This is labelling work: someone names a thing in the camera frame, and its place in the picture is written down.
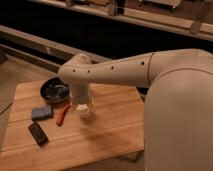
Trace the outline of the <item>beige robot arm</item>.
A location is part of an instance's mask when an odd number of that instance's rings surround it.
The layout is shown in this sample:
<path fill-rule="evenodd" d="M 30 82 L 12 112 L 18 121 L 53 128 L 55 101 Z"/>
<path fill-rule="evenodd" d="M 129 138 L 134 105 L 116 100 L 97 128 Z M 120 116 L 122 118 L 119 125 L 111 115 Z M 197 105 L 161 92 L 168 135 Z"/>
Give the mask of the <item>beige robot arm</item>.
<path fill-rule="evenodd" d="M 213 171 L 213 53 L 157 51 L 98 64 L 80 53 L 58 75 L 78 103 L 89 98 L 90 83 L 148 90 L 145 171 Z"/>

